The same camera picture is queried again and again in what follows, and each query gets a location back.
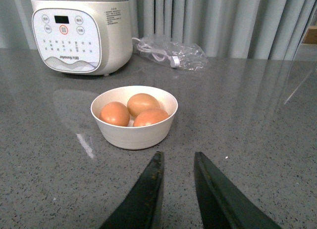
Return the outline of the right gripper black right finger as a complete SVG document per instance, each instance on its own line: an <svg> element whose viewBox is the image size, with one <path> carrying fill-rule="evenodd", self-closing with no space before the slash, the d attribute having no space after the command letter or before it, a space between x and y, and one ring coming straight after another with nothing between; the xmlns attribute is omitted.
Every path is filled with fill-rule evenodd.
<svg viewBox="0 0 317 229"><path fill-rule="evenodd" d="M279 229L202 152L194 158L196 194L205 229Z"/></svg>

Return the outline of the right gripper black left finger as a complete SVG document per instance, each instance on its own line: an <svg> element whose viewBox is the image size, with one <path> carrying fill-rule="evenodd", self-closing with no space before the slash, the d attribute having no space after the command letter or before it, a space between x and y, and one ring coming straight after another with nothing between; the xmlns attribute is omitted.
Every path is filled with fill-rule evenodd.
<svg viewBox="0 0 317 229"><path fill-rule="evenodd" d="M164 184L164 154L155 153L130 192L100 226L102 229L159 229Z"/></svg>

